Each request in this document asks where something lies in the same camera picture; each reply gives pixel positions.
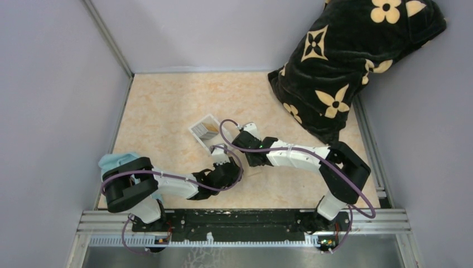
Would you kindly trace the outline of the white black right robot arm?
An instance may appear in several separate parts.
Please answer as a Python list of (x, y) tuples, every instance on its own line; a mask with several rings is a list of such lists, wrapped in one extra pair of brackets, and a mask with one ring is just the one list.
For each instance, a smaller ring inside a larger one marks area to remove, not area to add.
[(354, 205), (371, 174), (370, 167), (346, 143), (307, 147), (275, 137), (260, 140), (249, 131), (240, 131), (231, 146), (245, 153), (250, 166), (285, 166), (320, 175), (329, 191), (316, 207), (314, 223), (330, 229), (347, 205)]

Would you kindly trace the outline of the white plastic card box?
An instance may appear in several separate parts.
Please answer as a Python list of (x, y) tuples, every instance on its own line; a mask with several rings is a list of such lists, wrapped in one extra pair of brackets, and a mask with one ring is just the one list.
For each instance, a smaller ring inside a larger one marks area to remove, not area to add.
[(234, 138), (225, 127), (220, 130), (220, 121), (212, 114), (207, 114), (196, 121), (188, 127), (188, 130), (208, 155), (211, 155), (210, 147), (212, 145), (226, 144), (222, 138), (222, 133), (229, 141)]

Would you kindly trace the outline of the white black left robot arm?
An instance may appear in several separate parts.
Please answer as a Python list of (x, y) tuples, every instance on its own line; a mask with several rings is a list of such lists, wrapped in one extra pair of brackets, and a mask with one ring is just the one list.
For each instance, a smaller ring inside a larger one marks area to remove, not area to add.
[(154, 231), (167, 224), (162, 203), (155, 197), (175, 195), (186, 200), (205, 200), (232, 188), (242, 177), (240, 162), (229, 157), (215, 162), (212, 169), (191, 174), (171, 174), (155, 171), (148, 157), (105, 172), (102, 194), (110, 213), (127, 212), (138, 217)]

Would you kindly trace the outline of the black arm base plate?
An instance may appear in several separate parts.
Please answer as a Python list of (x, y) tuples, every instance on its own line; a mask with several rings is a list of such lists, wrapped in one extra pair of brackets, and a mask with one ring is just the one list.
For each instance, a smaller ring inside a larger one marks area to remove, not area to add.
[(335, 219), (327, 220), (314, 209), (171, 209), (163, 218), (144, 223), (139, 218), (131, 221), (134, 232), (178, 233), (199, 227), (229, 228), (257, 227), (279, 228), (286, 232), (340, 231), (350, 223), (348, 212), (340, 212)]

